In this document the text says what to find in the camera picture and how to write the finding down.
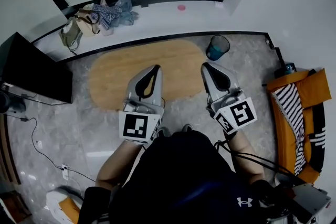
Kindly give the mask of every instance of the tan bag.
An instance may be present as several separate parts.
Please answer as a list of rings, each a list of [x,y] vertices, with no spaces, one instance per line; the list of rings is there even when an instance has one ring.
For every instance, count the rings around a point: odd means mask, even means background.
[[[75,14],[76,23],[79,29],[82,31],[85,37],[92,37],[95,34],[99,33],[98,22],[99,22],[99,13],[98,19],[96,22],[93,22],[90,14],[96,13],[93,10],[90,10],[90,5],[86,5],[84,8],[80,8]]]

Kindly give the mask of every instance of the sleeve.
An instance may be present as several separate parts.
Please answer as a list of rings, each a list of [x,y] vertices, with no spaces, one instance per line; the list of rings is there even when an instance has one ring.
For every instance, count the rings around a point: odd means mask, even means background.
[[[100,188],[90,187],[85,191],[84,202],[79,212],[78,224],[92,224],[102,215],[109,212],[111,191]]]

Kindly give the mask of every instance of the marble floor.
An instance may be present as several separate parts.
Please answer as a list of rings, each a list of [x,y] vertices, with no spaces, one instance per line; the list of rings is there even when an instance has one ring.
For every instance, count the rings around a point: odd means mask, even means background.
[[[252,97],[258,121],[244,128],[257,154],[272,161],[276,159],[275,127],[271,115],[266,89],[262,84],[266,77],[278,68],[275,51],[269,49],[264,36],[228,35],[231,49],[218,60],[218,64],[232,70],[245,90]],[[205,51],[211,36],[185,38]],[[95,54],[68,63],[73,71],[73,104],[48,106],[27,101],[27,117],[37,119],[34,133],[36,147],[48,155],[56,165],[67,164],[92,179],[100,166],[122,142],[118,137],[118,114],[104,111],[91,101],[88,92],[88,73],[92,63],[101,55]],[[165,107],[163,125],[171,132],[186,123],[206,134],[215,143],[223,140],[221,127],[210,118],[205,110],[207,95],[204,92],[192,98],[168,102]],[[46,193],[58,186],[66,185],[62,172],[39,153],[32,145],[31,133],[34,121],[21,122],[8,118],[8,129],[13,158],[22,184],[16,189],[22,194],[32,212],[34,223],[57,223],[46,206]],[[230,155],[220,153],[232,166]],[[266,171],[271,182],[273,173]],[[70,172],[84,193],[93,186],[85,177]],[[69,186],[78,189],[77,183]]]

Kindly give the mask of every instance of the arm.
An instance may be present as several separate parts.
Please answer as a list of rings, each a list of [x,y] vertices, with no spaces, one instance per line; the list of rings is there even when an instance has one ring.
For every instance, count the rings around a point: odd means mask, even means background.
[[[237,134],[228,142],[228,146],[231,151],[256,155],[250,142],[242,131],[237,132]],[[252,156],[246,155],[246,157],[258,160]],[[260,179],[265,180],[264,168],[260,164],[234,155],[232,155],[232,161],[236,172],[245,177],[250,184]]]
[[[112,190],[118,184],[125,183],[141,145],[124,141],[100,168],[96,186]]]

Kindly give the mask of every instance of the pink sticker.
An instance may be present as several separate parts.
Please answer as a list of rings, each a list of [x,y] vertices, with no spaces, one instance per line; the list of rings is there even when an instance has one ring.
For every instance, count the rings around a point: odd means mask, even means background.
[[[179,5],[179,6],[177,6],[177,8],[180,11],[184,11],[185,10],[185,6],[184,5]]]

